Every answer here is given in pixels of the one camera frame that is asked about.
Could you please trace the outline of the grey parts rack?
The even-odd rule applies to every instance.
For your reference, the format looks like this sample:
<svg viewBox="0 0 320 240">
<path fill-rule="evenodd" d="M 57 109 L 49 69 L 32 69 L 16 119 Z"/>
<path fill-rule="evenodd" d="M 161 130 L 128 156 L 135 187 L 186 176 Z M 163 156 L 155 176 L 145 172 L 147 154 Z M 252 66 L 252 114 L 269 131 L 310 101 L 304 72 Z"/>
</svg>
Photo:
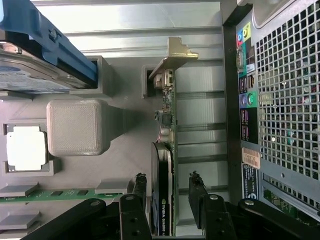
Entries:
<svg viewBox="0 0 320 240">
<path fill-rule="evenodd" d="M 46 189 L 86 189 L 101 182 L 129 180 L 138 173 L 151 176 L 151 143 L 158 136 L 159 126 L 154 113 L 161 107 L 157 97 L 143 98 L 144 74 L 161 61 L 160 57 L 108 58 L 111 71 L 112 97 L 105 100 L 123 109 L 123 134 L 111 142 L 99 156 L 64 157 L 60 171 L 53 176 L 19 177 L 0 170 L 0 189 L 12 183 L 37 182 Z M 0 93 L 0 167 L 7 159 L 5 131 L 12 124 L 43 124 L 47 104 L 54 99 L 74 99 L 69 93 L 36 94 L 32 97 L 10 97 Z"/>
</svg>

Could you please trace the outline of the green RAM stick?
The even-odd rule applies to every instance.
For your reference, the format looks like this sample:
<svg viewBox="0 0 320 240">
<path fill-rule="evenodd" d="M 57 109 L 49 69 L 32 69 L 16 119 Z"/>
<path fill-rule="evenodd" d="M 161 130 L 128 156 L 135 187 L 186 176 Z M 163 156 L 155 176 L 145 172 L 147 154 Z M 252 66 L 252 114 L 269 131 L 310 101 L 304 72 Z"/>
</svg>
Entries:
<svg viewBox="0 0 320 240">
<path fill-rule="evenodd" d="M 67 201 L 96 198 L 94 189 L 35 190 L 27 196 L 0 197 L 0 204 L 30 203 L 43 201 Z"/>
</svg>

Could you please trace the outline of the open grey PC case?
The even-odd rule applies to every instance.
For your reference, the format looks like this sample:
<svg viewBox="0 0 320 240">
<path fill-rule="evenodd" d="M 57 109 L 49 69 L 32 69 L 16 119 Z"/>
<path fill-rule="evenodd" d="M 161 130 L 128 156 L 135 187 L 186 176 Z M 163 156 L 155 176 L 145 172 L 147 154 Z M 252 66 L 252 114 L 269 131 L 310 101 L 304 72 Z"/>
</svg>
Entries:
<svg viewBox="0 0 320 240">
<path fill-rule="evenodd" d="M 232 202 L 320 228 L 320 0 L 222 0 Z"/>
</svg>

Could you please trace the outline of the silver CPU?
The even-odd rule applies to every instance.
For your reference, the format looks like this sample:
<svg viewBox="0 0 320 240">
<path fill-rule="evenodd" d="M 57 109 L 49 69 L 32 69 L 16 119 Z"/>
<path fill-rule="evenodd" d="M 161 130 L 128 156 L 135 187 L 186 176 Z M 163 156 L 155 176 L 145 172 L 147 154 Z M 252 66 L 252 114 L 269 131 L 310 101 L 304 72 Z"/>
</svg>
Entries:
<svg viewBox="0 0 320 240">
<path fill-rule="evenodd" d="M 46 134 L 39 126 L 14 126 L 6 135 L 6 153 L 16 171 L 40 171 L 47 163 Z"/>
</svg>

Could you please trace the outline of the hard disk blue label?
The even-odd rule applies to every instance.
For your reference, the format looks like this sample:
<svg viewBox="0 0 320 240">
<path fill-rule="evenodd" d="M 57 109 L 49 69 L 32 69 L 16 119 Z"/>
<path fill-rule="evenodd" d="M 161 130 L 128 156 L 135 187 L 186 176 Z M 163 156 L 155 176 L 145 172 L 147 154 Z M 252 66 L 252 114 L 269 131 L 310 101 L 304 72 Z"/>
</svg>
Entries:
<svg viewBox="0 0 320 240">
<path fill-rule="evenodd" d="M 64 93 L 89 85 L 26 50 L 0 41 L 0 90 L 21 93 Z"/>
</svg>

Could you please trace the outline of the blue disk caddy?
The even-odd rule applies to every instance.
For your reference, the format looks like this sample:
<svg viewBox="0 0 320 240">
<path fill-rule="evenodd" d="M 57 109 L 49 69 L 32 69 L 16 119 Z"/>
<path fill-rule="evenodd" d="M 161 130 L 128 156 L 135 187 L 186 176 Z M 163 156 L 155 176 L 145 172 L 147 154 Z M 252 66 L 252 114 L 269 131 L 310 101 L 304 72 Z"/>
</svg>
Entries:
<svg viewBox="0 0 320 240">
<path fill-rule="evenodd" d="M 77 78 L 89 88 L 98 84 L 98 68 L 30 0 L 0 0 L 4 42 Z"/>
</svg>

